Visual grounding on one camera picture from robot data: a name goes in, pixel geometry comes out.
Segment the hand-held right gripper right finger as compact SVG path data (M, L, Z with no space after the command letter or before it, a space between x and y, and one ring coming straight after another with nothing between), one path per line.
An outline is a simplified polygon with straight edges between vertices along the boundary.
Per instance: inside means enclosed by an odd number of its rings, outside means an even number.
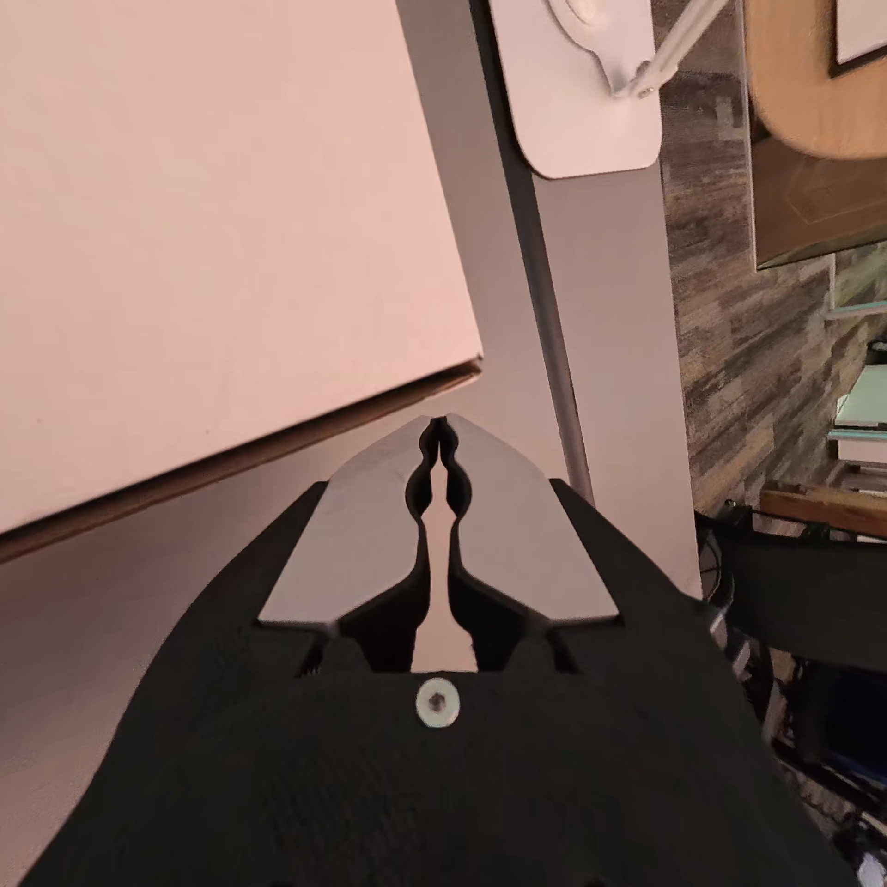
M619 610L550 480L513 446L443 418L450 612L478 671L502 671L525 638L607 625Z

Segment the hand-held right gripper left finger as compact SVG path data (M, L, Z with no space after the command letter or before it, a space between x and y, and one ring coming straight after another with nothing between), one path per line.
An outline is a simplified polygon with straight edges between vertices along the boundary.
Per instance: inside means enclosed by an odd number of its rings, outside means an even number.
M350 638L372 671L409 672L430 606L423 514L437 421L417 417L329 479L258 622Z

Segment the white cardboard mailer box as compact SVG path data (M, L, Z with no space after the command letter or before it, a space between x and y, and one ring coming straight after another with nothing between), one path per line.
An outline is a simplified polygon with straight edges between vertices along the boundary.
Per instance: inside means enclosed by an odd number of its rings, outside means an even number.
M396 2L2 2L2 562L480 373Z

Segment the large brown cardboard box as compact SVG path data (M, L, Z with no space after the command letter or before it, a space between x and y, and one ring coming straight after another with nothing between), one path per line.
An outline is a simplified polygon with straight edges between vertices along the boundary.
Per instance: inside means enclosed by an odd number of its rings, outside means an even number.
M759 270L885 240L885 158L816 158L768 138L750 159Z

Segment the large black object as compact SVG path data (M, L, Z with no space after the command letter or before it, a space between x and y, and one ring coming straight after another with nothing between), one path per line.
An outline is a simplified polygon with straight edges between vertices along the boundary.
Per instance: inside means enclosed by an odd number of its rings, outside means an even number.
M694 514L712 537L726 624L797 658L886 671L886 546L787 537Z

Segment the white shelf unit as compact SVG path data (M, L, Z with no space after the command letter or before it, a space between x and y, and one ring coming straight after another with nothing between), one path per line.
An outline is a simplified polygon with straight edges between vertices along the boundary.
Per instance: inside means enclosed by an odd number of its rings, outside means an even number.
M857 380L838 399L827 433L837 458L836 484L853 492L886 495L886 335L869 342Z

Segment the white stand base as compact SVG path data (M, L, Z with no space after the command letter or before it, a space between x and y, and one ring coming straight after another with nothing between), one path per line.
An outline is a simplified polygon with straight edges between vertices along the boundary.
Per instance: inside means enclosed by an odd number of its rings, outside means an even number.
M650 167L662 143L659 91L725 5L687 2L655 48L650 1L491 1L530 167L547 180Z

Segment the wooden instruction sign board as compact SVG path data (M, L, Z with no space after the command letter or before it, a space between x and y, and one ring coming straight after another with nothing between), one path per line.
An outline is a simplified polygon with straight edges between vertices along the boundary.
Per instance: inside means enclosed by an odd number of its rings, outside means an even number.
M837 60L837 2L743 3L748 88L768 131L808 156L886 154L885 39Z

